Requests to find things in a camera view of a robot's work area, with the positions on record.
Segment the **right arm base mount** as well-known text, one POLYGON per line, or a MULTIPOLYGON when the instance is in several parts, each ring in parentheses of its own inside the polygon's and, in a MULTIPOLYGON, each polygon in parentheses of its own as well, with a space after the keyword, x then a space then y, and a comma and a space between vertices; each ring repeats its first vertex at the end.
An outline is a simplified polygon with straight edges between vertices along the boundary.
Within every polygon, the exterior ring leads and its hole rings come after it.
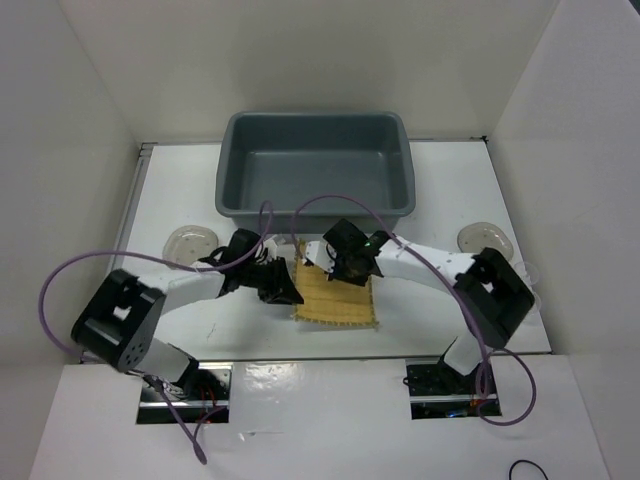
POLYGON ((491 369, 487 398, 477 392, 475 368, 469 376, 460 376, 436 360, 408 360, 402 380, 409 395, 413 420, 471 418, 478 408, 488 417, 501 417, 502 411, 491 369))

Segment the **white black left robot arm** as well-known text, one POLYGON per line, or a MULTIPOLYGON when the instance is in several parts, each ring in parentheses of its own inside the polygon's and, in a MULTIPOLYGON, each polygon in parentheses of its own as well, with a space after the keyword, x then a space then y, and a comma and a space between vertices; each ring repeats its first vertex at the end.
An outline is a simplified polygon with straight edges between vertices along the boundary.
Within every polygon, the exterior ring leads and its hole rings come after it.
POLYGON ((207 377, 197 359, 155 338, 162 315, 222 298, 241 287, 255 290, 266 304, 304 302, 286 260, 246 229, 236 230, 228 245, 191 267, 191 272, 171 270, 147 277, 124 269, 112 271, 75 322, 72 340, 115 370, 161 381, 173 397, 184 400, 207 377))

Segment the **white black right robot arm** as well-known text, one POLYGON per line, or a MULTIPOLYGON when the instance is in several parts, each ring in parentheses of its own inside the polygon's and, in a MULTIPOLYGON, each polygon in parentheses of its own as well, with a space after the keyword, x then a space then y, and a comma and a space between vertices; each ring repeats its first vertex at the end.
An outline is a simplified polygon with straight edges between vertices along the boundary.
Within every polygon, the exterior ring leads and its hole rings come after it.
POLYGON ((418 245, 386 230, 368 236, 338 221, 302 250, 307 265, 330 280, 363 286, 370 277, 396 278, 442 290, 458 303, 467 331, 452 342, 435 367, 436 384, 463 391, 486 355, 507 346, 535 306, 530 287, 496 249, 453 253, 418 245))

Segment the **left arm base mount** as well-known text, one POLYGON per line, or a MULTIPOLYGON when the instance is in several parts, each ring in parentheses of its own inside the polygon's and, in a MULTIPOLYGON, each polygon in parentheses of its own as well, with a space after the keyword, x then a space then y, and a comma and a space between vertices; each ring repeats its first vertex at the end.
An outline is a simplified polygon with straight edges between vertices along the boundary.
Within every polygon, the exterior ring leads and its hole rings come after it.
MULTIPOLYGON (((197 423, 224 424, 229 422, 232 364, 208 362, 200 366, 198 380, 188 393, 176 387, 165 386, 182 421, 187 426, 197 423)), ((139 425, 175 424, 175 418, 161 395, 146 382, 143 383, 136 423, 139 425)))

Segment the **yellow woven bamboo mat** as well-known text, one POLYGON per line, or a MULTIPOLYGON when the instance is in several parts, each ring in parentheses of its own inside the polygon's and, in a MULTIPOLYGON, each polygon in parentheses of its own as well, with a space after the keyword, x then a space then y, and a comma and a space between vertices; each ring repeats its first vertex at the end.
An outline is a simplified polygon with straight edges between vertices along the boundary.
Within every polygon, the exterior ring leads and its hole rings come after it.
POLYGON ((376 328, 373 288, 327 279, 317 266, 306 266, 296 259, 293 280, 304 299, 294 307, 293 318, 299 322, 338 328, 376 328))

